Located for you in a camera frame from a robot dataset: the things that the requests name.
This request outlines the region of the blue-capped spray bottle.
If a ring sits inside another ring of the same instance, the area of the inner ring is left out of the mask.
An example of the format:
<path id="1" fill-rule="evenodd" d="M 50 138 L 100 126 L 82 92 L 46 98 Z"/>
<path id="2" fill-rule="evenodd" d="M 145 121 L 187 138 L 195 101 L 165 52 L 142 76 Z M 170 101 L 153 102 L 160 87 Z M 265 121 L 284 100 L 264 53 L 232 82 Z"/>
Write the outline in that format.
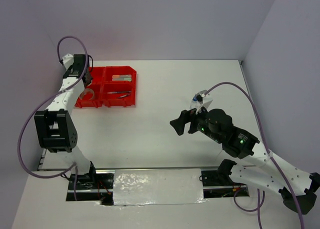
<path id="1" fill-rule="evenodd" d="M 192 110 L 192 109 L 197 108 L 197 103 L 198 103 L 197 97 L 194 96 L 194 97 L 192 98 L 192 100 L 191 100 L 189 109 Z"/>

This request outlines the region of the large clear tape roll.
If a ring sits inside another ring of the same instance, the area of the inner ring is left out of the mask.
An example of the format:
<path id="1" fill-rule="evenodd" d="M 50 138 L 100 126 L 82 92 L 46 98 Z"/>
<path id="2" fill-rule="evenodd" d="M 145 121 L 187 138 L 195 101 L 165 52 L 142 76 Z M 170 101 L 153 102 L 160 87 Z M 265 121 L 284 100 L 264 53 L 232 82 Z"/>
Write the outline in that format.
<path id="1" fill-rule="evenodd" d="M 95 98 L 95 92 L 91 88 L 85 88 L 84 91 L 80 94 L 80 100 L 93 100 Z"/>

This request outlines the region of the orange-tipped clear highlighter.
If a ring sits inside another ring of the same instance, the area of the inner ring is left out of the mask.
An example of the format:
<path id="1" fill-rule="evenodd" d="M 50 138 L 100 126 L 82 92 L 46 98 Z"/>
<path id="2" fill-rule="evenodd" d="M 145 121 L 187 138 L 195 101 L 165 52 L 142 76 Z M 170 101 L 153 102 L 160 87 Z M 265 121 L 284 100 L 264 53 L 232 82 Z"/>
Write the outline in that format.
<path id="1" fill-rule="evenodd" d="M 112 79 L 113 80 L 122 80 L 124 79 L 126 76 L 125 75 L 113 75 Z"/>

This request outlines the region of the pink highlighter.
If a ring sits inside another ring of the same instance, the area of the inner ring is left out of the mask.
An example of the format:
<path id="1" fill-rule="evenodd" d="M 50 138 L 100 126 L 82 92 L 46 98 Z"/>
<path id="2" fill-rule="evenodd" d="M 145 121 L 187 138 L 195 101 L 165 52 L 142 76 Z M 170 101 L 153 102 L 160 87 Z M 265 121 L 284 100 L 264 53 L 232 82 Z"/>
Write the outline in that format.
<path id="1" fill-rule="evenodd" d="M 113 82 L 131 82 L 132 78 L 130 77 L 125 77 L 125 78 L 113 78 Z"/>

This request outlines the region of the teal ink pen refill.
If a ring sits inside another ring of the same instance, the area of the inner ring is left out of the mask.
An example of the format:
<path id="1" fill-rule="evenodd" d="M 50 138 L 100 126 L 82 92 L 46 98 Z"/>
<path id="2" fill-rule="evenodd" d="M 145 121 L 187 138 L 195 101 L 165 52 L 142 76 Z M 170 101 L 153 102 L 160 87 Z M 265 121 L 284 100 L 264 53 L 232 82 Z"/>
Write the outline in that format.
<path id="1" fill-rule="evenodd" d="M 107 92 L 108 95 L 115 95 L 115 94 L 129 94 L 131 91 L 109 91 Z"/>

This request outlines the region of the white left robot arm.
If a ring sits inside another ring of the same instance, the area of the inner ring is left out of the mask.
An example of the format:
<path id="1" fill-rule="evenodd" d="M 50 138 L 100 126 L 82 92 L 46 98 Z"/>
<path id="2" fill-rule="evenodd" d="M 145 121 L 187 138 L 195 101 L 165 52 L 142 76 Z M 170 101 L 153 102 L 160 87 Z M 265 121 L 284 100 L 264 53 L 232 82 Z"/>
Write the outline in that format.
<path id="1" fill-rule="evenodd" d="M 66 72 L 62 77 L 61 94 L 57 95 L 44 110 L 34 115 L 37 137 L 41 148 L 56 154 L 67 167 L 75 164 L 70 180 L 91 189 L 97 185 L 98 176 L 93 163 L 87 159 L 79 147 L 78 133 L 71 114 L 79 96 L 91 84 L 90 55 L 67 54 L 62 59 Z"/>

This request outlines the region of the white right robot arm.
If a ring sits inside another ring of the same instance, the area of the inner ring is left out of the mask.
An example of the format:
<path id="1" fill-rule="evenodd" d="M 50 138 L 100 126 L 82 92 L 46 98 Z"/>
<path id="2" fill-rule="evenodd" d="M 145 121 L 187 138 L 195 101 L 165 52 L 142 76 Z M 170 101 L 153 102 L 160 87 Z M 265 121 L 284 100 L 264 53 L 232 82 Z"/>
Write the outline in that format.
<path id="1" fill-rule="evenodd" d="M 177 119 L 169 123 L 176 133 L 200 132 L 222 146 L 222 150 L 258 167 L 261 171 L 246 169 L 231 159 L 224 159 L 217 169 L 217 179 L 223 185 L 246 184 L 280 195 L 283 204 L 290 210 L 306 215 L 314 207 L 320 187 L 320 175 L 298 169 L 272 152 L 250 132 L 236 127 L 231 116 L 222 109 L 205 108 L 183 110 Z"/>

